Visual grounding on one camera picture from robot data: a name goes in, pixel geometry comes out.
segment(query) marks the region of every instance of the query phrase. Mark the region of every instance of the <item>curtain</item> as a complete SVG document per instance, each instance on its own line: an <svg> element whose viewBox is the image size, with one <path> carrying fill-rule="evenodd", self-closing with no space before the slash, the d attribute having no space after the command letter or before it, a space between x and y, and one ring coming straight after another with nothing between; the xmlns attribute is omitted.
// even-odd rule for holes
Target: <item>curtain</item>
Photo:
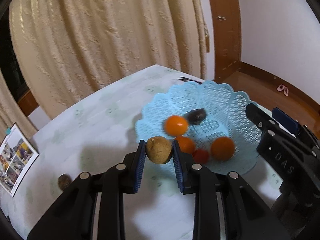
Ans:
<svg viewBox="0 0 320 240"><path fill-rule="evenodd" d="M199 0L13 0L10 32L24 79L56 117L91 93L160 64L205 75Z"/></svg>
<svg viewBox="0 0 320 240"><path fill-rule="evenodd" d="M6 130L17 123L22 133L31 138L36 132L36 128L31 124L28 118L19 108L14 100L8 86L0 71L0 139L6 136Z"/></svg>

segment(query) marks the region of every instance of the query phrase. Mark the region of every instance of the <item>fruit basket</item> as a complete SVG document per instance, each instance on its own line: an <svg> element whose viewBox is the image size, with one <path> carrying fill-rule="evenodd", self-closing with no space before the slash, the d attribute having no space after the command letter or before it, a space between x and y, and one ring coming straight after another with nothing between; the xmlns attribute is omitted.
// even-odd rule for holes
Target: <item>fruit basket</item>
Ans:
<svg viewBox="0 0 320 240"><path fill-rule="evenodd" d="M156 94L142 109L142 119L135 124L137 142L147 141L153 136L167 135L164 121L172 115L183 116L191 110L204 108L207 116L200 125L190 125L184 136L190 137L197 148L210 150L211 143L218 137L233 139L236 150L227 161L213 158L205 164L211 171L226 175L229 171L245 174L256 164L256 147L261 131L245 115L247 104L254 103L243 92L234 92L228 84L206 81L203 84L186 82L172 86L167 93ZM172 160L161 165L161 169L174 174Z"/></svg>

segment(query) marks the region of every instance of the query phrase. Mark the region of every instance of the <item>cherry tomato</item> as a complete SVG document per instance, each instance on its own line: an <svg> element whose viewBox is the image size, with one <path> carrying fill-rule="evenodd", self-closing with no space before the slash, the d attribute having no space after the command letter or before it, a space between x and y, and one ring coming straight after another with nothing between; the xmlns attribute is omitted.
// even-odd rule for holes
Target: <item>cherry tomato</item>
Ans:
<svg viewBox="0 0 320 240"><path fill-rule="evenodd" d="M219 137L211 144L211 155L218 161L227 161L235 153L235 143L229 137Z"/></svg>
<svg viewBox="0 0 320 240"><path fill-rule="evenodd" d="M205 164L209 160L209 153L204 149L197 149L192 156L193 160L200 164Z"/></svg>
<svg viewBox="0 0 320 240"><path fill-rule="evenodd" d="M178 141L180 151L192 154L196 149L196 144L189 137L178 136L175 138Z"/></svg>
<svg viewBox="0 0 320 240"><path fill-rule="evenodd" d="M164 123L164 130L171 136L180 136L188 130L188 121L181 116L172 115Z"/></svg>

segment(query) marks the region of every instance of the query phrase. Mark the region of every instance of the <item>wooden floor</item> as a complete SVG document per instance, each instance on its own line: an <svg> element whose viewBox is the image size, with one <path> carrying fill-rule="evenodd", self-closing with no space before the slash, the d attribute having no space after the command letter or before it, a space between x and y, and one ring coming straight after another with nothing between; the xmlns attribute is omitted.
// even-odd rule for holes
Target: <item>wooden floor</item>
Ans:
<svg viewBox="0 0 320 240"><path fill-rule="evenodd" d="M239 71L226 78L223 83L230 84L234 91L245 91L252 101L269 110L279 107L293 119L298 120L300 124L307 125L320 138L319 113L290 91L287 97L283 92L277 91L273 85Z"/></svg>

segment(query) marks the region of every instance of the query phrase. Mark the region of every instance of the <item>white tablecloth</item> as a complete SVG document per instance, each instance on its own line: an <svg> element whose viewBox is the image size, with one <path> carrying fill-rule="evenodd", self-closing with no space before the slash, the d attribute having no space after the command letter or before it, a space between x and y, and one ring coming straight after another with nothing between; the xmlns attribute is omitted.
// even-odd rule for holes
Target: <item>white tablecloth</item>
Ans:
<svg viewBox="0 0 320 240"><path fill-rule="evenodd" d="M137 149L134 124L141 109L156 93L182 84L180 76L200 80L154 65L88 96L34 135L31 143L39 157L14 198L0 189L1 208L24 239L61 194L61 174L74 179L82 171L102 173ZM269 206L279 196L281 179L261 157L243 177ZM172 179L144 176L139 192L125 195L124 211L128 240L192 239L194 195L180 194Z"/></svg>

